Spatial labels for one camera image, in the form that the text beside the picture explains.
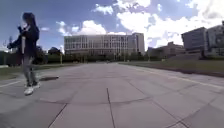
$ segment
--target lamp post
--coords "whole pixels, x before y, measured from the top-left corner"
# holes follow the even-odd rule
[[[61,65],[62,65],[62,51],[63,51],[63,47],[60,46],[60,62],[61,62]]]

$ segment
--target tree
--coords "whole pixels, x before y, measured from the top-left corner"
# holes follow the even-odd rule
[[[48,50],[48,54],[49,55],[60,55],[61,51],[56,47],[52,47],[50,50]]]

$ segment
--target sky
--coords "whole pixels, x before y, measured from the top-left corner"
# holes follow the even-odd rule
[[[63,46],[63,36],[144,33],[145,49],[173,41],[198,27],[224,19],[224,0],[0,0],[0,50],[16,39],[23,12],[33,12],[40,28],[38,45]]]

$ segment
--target distant person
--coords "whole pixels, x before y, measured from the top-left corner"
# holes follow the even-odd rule
[[[23,73],[27,81],[27,89],[24,94],[31,95],[35,88],[39,88],[32,65],[36,57],[36,43],[39,39],[39,29],[36,25],[34,14],[24,13],[22,18],[26,26],[24,28],[21,26],[18,27],[20,32],[18,39],[9,43],[7,47],[8,49],[17,48],[17,53],[22,61]]]

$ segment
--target pole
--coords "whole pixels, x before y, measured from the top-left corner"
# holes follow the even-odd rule
[[[60,63],[62,65],[62,47],[60,47]]]
[[[61,65],[62,65],[62,53],[60,53],[60,62],[61,62]]]

